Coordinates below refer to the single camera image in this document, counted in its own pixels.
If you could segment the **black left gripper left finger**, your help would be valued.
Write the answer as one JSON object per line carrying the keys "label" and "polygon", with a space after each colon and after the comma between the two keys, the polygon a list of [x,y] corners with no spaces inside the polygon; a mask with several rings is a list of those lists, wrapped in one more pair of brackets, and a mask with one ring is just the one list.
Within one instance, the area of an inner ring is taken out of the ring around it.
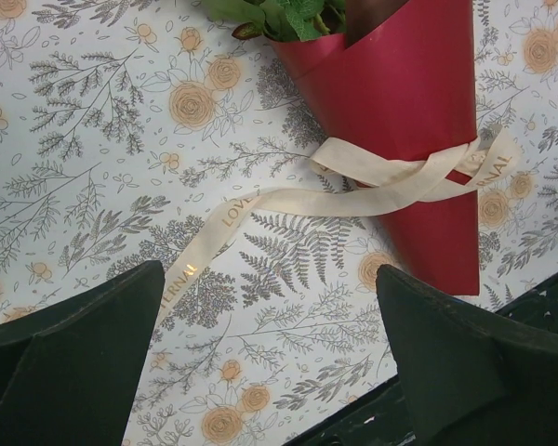
{"label": "black left gripper left finger", "polygon": [[0,325],[0,445],[119,445],[165,284],[150,260]]}

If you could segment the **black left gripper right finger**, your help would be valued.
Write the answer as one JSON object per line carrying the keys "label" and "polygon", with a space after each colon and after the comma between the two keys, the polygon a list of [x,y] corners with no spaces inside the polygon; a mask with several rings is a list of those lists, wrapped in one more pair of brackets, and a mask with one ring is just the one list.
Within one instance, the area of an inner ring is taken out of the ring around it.
{"label": "black left gripper right finger", "polygon": [[558,334],[393,266],[377,293],[418,445],[558,445]]}

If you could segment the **pink rose stem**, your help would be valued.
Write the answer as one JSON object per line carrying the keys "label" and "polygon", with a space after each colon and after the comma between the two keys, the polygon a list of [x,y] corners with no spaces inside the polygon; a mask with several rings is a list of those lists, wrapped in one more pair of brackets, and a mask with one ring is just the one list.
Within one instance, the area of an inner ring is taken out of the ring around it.
{"label": "pink rose stem", "polygon": [[306,42],[346,31],[345,3],[326,0],[209,0],[201,3],[214,21],[233,22],[232,36]]}

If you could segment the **red wrapping paper sheet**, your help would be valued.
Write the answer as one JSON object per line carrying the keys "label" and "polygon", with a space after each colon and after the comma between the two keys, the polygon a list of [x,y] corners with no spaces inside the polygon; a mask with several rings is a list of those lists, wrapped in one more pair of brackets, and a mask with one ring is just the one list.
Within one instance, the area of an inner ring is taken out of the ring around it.
{"label": "red wrapping paper sheet", "polygon": [[[308,42],[272,40],[328,136],[402,161],[475,140],[471,2],[349,1],[345,26]],[[479,292],[475,192],[380,222],[418,279],[451,295]]]}

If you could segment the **cream printed ribbon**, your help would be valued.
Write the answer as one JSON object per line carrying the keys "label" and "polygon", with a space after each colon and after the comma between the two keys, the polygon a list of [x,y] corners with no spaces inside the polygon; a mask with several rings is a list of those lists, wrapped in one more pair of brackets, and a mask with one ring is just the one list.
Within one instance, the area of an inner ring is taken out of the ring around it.
{"label": "cream printed ribbon", "polygon": [[314,166],[364,183],[347,193],[272,190],[220,204],[166,273],[174,294],[191,285],[256,209],[296,216],[382,216],[414,203],[433,203],[468,194],[507,177],[521,150],[501,128],[494,139],[437,151],[424,161],[388,161],[343,139],[329,138],[313,154]]}

